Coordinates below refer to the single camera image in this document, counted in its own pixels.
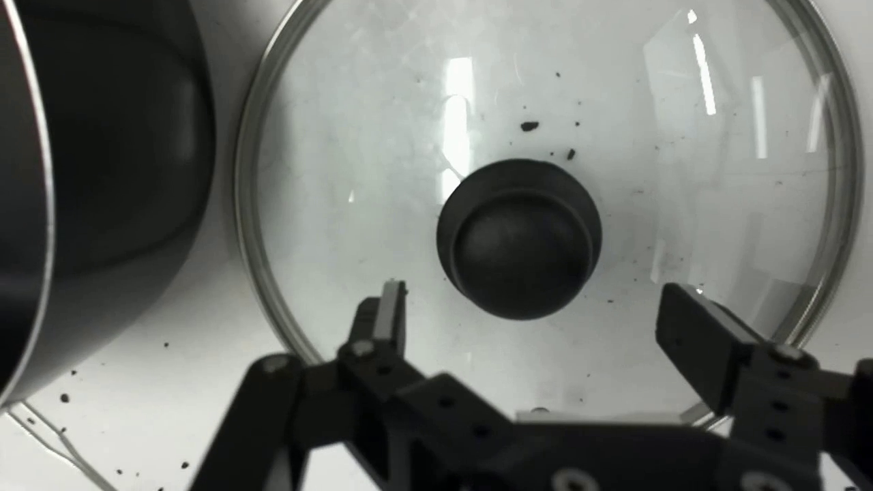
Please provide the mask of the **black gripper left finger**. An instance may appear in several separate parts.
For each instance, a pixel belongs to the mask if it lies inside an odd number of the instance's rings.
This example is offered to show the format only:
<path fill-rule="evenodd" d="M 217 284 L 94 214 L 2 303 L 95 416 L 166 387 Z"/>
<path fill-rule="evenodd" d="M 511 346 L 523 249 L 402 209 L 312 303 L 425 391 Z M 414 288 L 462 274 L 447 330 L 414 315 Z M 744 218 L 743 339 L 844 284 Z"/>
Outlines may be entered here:
<path fill-rule="evenodd" d="M 339 349 L 342 364 L 377 364 L 394 369 L 406 346 L 406 284 L 387 282 L 377 297 L 367 297 Z"/>

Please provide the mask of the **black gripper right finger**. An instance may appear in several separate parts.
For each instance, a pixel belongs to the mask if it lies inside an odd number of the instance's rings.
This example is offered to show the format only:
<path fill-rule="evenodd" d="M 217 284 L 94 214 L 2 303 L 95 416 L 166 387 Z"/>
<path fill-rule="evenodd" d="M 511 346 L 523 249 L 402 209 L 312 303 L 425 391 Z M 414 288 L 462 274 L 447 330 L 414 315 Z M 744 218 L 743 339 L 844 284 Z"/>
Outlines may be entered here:
<path fill-rule="evenodd" d="M 664 288 L 656 341 L 714 416 L 744 416 L 769 405 L 785 413 L 803 402 L 803 364 L 684 284 Z"/>

